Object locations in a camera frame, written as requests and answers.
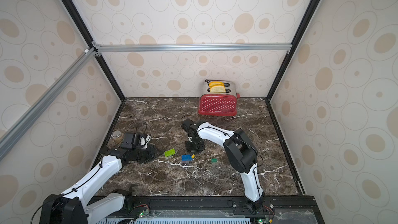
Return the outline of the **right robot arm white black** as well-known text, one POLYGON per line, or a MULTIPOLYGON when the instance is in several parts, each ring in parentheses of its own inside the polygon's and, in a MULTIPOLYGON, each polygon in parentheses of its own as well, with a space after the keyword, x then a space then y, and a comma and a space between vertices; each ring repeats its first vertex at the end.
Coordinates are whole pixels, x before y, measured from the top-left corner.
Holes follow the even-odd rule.
POLYGON ((248 135, 242 130, 225 130, 209 122, 194 122, 185 119, 181 127, 188 135, 185 142, 188 153, 200 153, 205 150, 205 140, 222 148, 227 154, 230 165, 240 173, 246 198, 245 208, 255 214, 262 207, 264 192, 257 172, 259 152, 248 135))

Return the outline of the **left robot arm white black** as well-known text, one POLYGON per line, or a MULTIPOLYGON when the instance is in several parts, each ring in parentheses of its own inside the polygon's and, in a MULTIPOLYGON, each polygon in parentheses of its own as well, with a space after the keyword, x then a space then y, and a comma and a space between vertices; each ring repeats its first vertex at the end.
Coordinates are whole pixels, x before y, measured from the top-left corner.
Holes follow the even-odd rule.
POLYGON ((51 194, 39 208, 41 224, 95 224, 108 215, 133 211, 132 193, 115 190, 108 196, 90 203, 96 192, 125 165, 148 163, 162 153, 153 144, 143 148, 115 148, 108 150, 100 162, 81 180, 59 195, 51 194))

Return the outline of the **lime green lego brick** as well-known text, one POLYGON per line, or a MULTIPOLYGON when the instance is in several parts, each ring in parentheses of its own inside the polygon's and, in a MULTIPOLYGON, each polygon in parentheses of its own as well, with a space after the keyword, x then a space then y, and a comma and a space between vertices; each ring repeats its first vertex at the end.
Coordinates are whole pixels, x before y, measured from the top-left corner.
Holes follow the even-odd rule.
POLYGON ((174 148, 169 149, 169 150, 167 150, 167 151, 164 152, 164 156, 165 156, 166 158, 171 157, 171 156, 173 156, 173 155, 175 155, 175 154, 176 154, 176 150, 175 150, 174 148))

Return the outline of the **blue lego brick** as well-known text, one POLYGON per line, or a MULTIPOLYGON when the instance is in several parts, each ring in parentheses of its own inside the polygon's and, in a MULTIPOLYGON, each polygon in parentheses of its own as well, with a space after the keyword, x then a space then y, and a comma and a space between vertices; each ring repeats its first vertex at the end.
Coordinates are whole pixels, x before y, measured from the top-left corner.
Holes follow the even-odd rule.
POLYGON ((182 155, 181 156, 181 162, 182 163, 189 163, 193 160, 191 155, 182 155))

